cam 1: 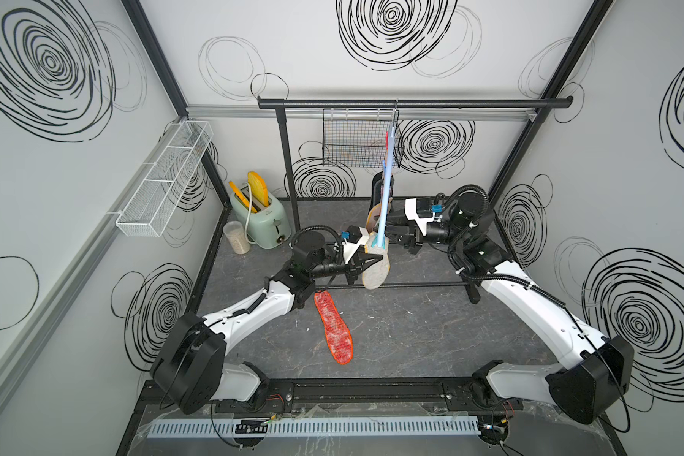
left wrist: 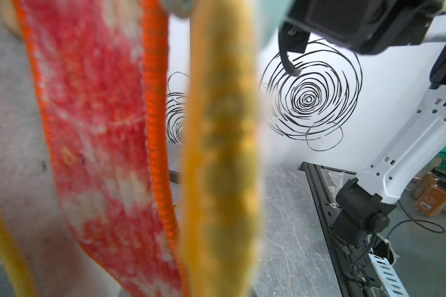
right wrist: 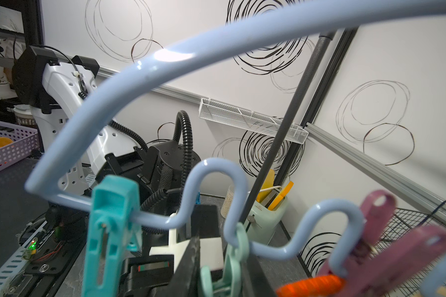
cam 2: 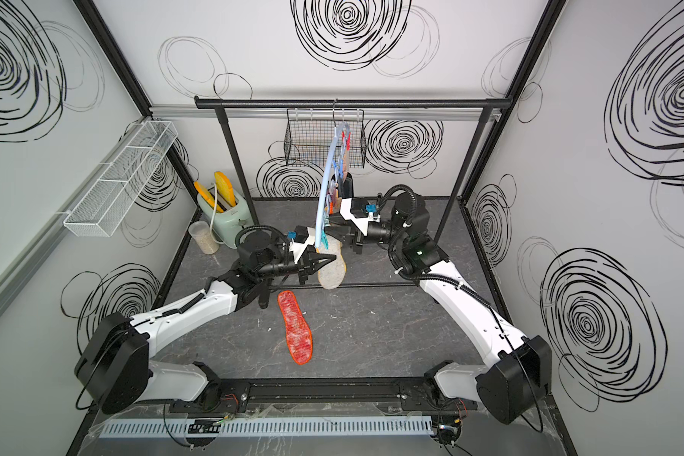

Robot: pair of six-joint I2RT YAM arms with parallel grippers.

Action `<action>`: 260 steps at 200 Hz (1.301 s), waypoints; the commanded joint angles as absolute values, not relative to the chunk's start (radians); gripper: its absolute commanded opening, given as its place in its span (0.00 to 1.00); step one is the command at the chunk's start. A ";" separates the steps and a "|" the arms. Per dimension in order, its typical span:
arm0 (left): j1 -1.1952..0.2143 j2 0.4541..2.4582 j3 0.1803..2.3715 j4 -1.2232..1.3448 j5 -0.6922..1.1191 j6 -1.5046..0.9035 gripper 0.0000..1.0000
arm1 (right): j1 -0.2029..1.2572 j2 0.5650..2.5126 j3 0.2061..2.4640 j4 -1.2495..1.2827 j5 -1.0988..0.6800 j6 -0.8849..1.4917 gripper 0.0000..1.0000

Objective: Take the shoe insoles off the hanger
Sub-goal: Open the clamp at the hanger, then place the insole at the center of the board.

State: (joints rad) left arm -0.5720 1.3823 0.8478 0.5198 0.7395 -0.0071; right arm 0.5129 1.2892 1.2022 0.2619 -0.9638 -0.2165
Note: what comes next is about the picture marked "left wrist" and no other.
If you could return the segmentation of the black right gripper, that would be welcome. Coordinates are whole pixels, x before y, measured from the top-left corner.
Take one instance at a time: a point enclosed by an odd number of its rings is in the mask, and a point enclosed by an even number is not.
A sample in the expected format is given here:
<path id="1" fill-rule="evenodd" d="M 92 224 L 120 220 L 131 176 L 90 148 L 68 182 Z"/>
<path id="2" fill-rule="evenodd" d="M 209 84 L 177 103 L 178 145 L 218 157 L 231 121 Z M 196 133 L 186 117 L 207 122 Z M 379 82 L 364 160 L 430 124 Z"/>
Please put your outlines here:
<path id="1" fill-rule="evenodd" d="M 420 45 L 446 1 L 294 1 L 278 32 L 284 70 L 299 76 L 289 53 L 304 53 L 311 34 L 357 54 L 375 55 L 388 47 Z"/>

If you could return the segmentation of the red insole orange trim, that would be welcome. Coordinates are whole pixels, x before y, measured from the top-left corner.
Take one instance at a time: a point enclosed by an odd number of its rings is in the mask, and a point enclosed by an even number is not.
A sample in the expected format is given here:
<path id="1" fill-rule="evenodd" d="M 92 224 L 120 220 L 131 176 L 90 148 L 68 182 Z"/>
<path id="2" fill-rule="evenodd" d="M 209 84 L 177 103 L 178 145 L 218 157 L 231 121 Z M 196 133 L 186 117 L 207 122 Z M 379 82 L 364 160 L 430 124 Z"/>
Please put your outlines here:
<path id="1" fill-rule="evenodd" d="M 140 1 L 15 1 L 65 222 L 133 297 L 181 297 L 152 192 Z"/>

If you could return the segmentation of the white insole orange trim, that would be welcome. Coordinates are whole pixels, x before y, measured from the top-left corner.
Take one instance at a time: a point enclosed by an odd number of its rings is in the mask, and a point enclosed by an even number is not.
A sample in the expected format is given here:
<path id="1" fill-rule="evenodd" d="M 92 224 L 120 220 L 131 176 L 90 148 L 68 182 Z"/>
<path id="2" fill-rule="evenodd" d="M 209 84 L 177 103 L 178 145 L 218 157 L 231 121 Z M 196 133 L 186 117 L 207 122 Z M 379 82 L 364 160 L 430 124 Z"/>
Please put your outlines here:
<path id="1" fill-rule="evenodd" d="M 0 15 L 0 209 L 42 297 L 116 297 L 120 285 L 61 215 L 26 46 Z"/>

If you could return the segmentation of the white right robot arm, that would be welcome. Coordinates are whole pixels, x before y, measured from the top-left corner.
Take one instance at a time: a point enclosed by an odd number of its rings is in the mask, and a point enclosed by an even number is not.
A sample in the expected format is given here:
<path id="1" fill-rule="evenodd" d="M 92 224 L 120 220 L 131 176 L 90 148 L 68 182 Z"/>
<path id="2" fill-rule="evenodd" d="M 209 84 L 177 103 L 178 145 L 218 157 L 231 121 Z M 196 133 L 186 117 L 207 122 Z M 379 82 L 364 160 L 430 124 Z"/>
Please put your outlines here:
<path id="1" fill-rule="evenodd" d="M 298 70 L 287 54 L 302 52 L 311 33 L 365 55 L 395 46 L 445 43 L 416 111 L 336 196 L 342 210 L 332 225 L 334 237 L 358 246 L 388 227 L 405 186 L 446 145 L 446 1 L 290 1 L 278 33 L 282 64 L 290 75 Z"/>

